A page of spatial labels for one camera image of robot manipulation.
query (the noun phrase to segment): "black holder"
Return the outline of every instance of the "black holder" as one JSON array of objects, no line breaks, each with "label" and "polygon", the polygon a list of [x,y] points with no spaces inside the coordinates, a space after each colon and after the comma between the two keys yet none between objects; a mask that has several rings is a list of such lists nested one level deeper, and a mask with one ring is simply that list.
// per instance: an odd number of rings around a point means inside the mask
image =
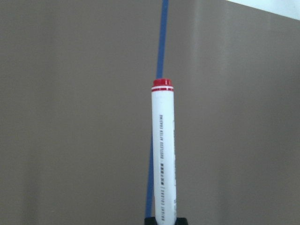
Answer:
[{"label": "black holder", "polygon": [[[156,223],[155,217],[147,217],[145,218],[144,225],[158,225]],[[188,225],[188,220],[186,218],[177,218],[175,225]]]}]

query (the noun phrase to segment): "blue tape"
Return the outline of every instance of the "blue tape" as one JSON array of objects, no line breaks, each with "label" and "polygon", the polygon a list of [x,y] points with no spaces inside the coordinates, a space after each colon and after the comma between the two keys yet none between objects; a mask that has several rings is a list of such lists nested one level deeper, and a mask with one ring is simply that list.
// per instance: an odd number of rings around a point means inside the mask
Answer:
[{"label": "blue tape", "polygon": [[[168,5],[169,5],[169,0],[163,0],[162,9],[161,9],[161,18],[160,18],[160,32],[159,32],[159,46],[158,46],[158,56],[157,56],[156,79],[163,77]],[[147,185],[147,197],[146,197],[146,209],[145,209],[145,217],[146,218],[152,216],[153,189],[154,189],[154,185],[153,185],[153,140],[152,140],[152,136],[151,136],[149,170],[148,170],[148,185]]]}]

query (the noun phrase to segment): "marker barrel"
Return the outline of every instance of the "marker barrel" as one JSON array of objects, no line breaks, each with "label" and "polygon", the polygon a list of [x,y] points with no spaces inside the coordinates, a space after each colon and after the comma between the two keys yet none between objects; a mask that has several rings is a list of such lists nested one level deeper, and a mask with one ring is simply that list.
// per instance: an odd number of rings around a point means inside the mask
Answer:
[{"label": "marker barrel", "polygon": [[158,225],[174,225],[176,177],[172,82],[156,79],[151,91],[155,218]]}]

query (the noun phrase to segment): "white marker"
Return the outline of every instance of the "white marker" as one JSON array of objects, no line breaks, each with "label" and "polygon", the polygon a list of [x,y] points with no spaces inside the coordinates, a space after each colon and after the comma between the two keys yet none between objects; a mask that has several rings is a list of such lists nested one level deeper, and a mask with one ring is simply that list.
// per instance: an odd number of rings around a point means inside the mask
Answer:
[{"label": "white marker", "polygon": [[156,79],[153,83],[151,90],[155,219],[158,225],[175,225],[174,92],[170,79]]}]

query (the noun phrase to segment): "red marker cap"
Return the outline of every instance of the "red marker cap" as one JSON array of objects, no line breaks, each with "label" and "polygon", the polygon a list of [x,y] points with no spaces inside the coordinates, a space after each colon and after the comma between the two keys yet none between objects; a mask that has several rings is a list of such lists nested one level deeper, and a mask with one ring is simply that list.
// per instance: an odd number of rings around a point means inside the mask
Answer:
[{"label": "red marker cap", "polygon": [[172,86],[172,81],[167,78],[160,78],[153,81],[153,87],[156,86]]}]

